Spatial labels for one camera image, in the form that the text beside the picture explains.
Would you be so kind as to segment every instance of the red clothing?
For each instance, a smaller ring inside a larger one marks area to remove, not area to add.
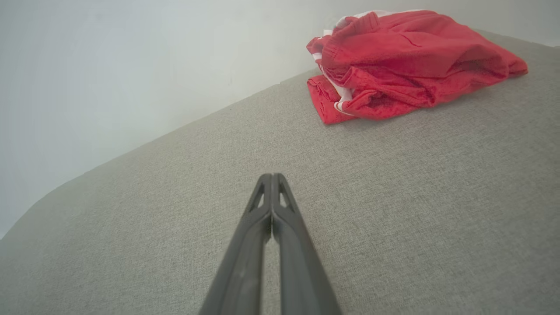
[[[307,49],[311,54],[322,53],[316,62],[324,75],[352,91],[352,100],[339,108],[355,117],[386,119],[407,114],[528,72],[521,58],[432,11],[381,18],[371,12],[347,17],[346,23],[335,28],[333,35],[314,38]],[[314,77],[307,84],[319,112],[316,101],[337,100],[325,96],[329,95],[326,90],[334,90],[327,80],[321,83],[326,86],[323,89],[317,81]],[[340,114],[325,120],[319,112],[326,124],[348,120]]]

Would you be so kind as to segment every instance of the folded red garment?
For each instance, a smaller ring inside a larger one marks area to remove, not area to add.
[[[346,17],[307,49],[327,77],[307,83],[326,124],[352,118],[343,113],[368,119],[403,115],[528,72],[521,58],[432,11]],[[334,90],[327,79],[347,89],[351,99],[337,102],[326,91]],[[330,103],[340,115],[327,110]]]

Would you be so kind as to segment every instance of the wall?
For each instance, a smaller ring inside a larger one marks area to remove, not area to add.
[[[2,0],[0,237],[64,182],[313,68],[305,45],[341,16],[412,8],[560,45],[557,0]]]

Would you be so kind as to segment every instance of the gray fabric surface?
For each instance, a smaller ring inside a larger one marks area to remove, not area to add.
[[[530,73],[324,126],[312,71],[55,189],[0,241],[0,314],[196,313],[268,172],[287,177],[345,313],[558,313],[560,55],[484,35]]]

